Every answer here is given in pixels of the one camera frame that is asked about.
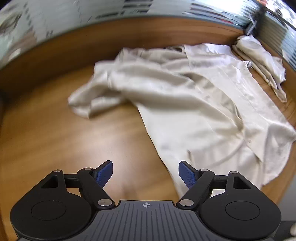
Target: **white cloth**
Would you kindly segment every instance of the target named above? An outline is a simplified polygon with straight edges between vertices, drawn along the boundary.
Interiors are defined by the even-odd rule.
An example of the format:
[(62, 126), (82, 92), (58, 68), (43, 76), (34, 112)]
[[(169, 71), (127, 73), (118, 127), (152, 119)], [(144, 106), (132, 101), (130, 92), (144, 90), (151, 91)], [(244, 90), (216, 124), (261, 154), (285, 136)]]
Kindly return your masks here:
[(238, 171), (259, 188), (267, 184), (288, 160), (294, 128), (230, 47), (178, 49), (123, 49), (115, 61), (96, 63), (69, 106), (89, 118), (131, 101), (180, 196), (188, 190), (178, 174), (181, 160), (218, 175)]
[(272, 87), (280, 101), (287, 102), (287, 95), (281, 87), (281, 83), (286, 80), (282, 60), (271, 56), (252, 35), (240, 36), (232, 47), (244, 60), (252, 63), (252, 67)]

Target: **gray ribbed plate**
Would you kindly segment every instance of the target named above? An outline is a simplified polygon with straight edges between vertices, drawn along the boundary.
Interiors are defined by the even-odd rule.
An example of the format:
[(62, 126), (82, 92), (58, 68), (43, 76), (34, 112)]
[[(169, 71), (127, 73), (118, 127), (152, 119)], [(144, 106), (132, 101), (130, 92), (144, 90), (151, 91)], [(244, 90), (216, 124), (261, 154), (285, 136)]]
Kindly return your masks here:
[(209, 231), (193, 211), (172, 201), (121, 201), (112, 210), (100, 211), (80, 234), (67, 241), (222, 241)]

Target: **wooden edge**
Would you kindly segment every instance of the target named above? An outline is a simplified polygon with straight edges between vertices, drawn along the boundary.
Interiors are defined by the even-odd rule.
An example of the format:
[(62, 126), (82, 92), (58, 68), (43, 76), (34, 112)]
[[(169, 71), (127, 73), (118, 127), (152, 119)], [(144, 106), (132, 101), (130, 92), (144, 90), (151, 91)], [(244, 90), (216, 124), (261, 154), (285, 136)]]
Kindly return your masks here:
[(296, 71), (288, 64), (282, 56), (275, 52), (270, 46), (258, 39), (261, 45), (268, 51), (272, 56), (279, 57), (283, 60), (283, 66), (286, 69), (286, 81), (281, 84), (283, 90), (288, 92), (292, 99), (296, 101)]
[(13, 99), (48, 79), (113, 59), (123, 47), (230, 45), (242, 34), (241, 29), (190, 18), (139, 17), (97, 23), (50, 39), (9, 62), (0, 70), (0, 90)]
[[(3, 102), (2, 102), (2, 99), (0, 98), (0, 133), (1, 133), (2, 118), (3, 118)], [(0, 240), (7, 241), (7, 235), (4, 230), (4, 225), (3, 225), (2, 216), (1, 216), (1, 208), (0, 208)]]

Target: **blue gripper pad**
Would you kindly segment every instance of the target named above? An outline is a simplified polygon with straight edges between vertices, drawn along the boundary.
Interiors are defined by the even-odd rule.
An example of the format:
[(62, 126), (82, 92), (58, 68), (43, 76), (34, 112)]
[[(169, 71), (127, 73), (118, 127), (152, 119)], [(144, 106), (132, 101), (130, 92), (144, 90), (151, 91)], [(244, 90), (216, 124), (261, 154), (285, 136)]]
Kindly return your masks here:
[(182, 162), (179, 163), (179, 176), (189, 189), (196, 183), (194, 172)]
[(100, 171), (98, 171), (98, 175), (96, 178), (96, 182), (98, 185), (103, 188), (113, 174), (113, 163), (109, 162), (106, 166), (104, 166)]

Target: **garment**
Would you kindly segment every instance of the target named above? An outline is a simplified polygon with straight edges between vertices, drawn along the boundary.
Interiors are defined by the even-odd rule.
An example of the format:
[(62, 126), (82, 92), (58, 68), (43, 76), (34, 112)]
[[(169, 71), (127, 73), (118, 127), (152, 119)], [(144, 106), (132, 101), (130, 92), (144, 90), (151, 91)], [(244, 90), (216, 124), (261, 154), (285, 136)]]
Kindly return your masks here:
[(281, 87), (286, 79), (280, 58), (271, 56), (252, 35), (240, 36), (232, 48), (244, 60), (252, 63), (252, 68), (272, 87), (281, 102), (287, 102), (287, 95)]
[(131, 101), (182, 196), (178, 174), (187, 161), (218, 175), (238, 171), (257, 187), (285, 166), (294, 128), (228, 46), (123, 49), (95, 64), (91, 80), (68, 99), (89, 118)]

